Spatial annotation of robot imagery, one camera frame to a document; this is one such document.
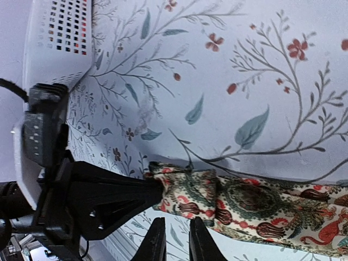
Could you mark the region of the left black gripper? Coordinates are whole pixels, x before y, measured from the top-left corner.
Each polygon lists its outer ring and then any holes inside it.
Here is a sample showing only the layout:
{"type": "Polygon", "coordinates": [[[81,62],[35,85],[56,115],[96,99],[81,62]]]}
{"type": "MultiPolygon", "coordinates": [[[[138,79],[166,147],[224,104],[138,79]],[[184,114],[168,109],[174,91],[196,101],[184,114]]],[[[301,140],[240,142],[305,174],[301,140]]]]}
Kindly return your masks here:
{"type": "Polygon", "coordinates": [[[106,238],[128,220],[161,201],[163,185],[122,176],[84,161],[66,148],[69,89],[37,83],[24,115],[24,154],[43,170],[36,207],[26,215],[31,234],[60,260],[83,260],[80,240],[106,238]]]}

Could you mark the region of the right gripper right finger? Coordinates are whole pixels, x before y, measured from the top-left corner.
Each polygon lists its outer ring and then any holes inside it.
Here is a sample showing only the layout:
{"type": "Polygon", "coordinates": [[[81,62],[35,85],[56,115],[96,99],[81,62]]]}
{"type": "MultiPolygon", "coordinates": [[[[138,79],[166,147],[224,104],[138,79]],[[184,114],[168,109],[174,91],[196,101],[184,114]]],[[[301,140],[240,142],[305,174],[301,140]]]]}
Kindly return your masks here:
{"type": "Polygon", "coordinates": [[[200,217],[190,221],[189,260],[223,260],[223,254],[200,217]]]}

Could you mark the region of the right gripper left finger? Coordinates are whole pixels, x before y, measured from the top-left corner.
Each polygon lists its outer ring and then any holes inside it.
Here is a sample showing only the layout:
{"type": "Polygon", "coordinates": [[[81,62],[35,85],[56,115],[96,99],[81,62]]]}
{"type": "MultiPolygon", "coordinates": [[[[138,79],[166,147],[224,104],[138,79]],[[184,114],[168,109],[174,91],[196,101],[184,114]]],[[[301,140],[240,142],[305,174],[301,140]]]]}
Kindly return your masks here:
{"type": "Polygon", "coordinates": [[[131,261],[165,261],[166,233],[165,218],[157,217],[153,220],[142,243],[131,261]]]}

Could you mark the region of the cream floral paisley tie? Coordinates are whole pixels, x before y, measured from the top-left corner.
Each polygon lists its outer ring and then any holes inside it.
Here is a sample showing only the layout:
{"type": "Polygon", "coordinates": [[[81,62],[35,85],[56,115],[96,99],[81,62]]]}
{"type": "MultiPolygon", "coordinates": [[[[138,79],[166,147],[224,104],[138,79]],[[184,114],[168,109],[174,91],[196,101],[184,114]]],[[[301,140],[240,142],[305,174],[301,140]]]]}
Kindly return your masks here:
{"type": "Polygon", "coordinates": [[[145,177],[164,188],[155,210],[201,218],[235,240],[347,256],[345,187],[218,176],[154,161],[145,177]]]}

